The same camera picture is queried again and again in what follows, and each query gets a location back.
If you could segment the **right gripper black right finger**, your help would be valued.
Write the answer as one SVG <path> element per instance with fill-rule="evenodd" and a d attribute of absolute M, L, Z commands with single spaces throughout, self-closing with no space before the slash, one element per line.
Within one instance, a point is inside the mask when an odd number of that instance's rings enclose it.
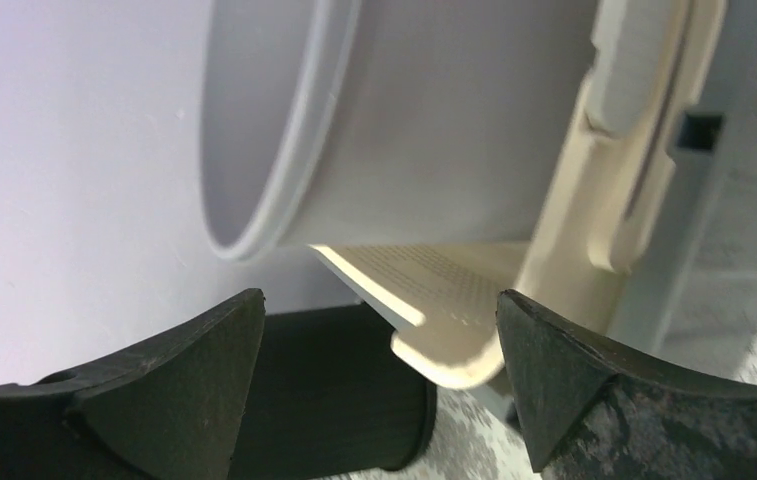
<path fill-rule="evenodd" d="M 497 327 L 543 478 L 757 479 L 757 385 L 645 354 L 514 290 Z"/>

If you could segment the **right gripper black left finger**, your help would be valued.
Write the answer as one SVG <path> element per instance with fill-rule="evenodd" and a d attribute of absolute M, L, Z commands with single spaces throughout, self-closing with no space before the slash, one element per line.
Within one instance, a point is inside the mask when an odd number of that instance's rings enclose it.
<path fill-rule="evenodd" d="M 265 298 L 195 318 L 31 385 L 0 385 L 0 479 L 224 479 Z"/>

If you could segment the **black ribbed waste bin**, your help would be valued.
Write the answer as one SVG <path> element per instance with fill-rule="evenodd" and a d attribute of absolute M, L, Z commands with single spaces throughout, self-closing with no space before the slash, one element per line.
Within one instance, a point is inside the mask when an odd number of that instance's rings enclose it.
<path fill-rule="evenodd" d="M 365 303 L 267 317 L 229 476 L 402 470 L 431 441 L 437 387 L 390 348 Z"/>

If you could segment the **grey round plastic bin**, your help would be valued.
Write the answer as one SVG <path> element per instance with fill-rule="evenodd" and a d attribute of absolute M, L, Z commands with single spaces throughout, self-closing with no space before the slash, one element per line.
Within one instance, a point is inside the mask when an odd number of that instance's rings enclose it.
<path fill-rule="evenodd" d="M 593 1 L 218 1 L 201 190 L 210 241 L 531 237 L 595 50 Z"/>

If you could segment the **grey plastic crate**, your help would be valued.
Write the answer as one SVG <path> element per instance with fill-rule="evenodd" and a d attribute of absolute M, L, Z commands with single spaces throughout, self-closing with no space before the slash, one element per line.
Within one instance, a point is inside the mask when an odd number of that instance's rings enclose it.
<path fill-rule="evenodd" d="M 608 334 L 757 385 L 757 1 L 730 4 L 707 91 L 671 151 L 672 183 Z"/>

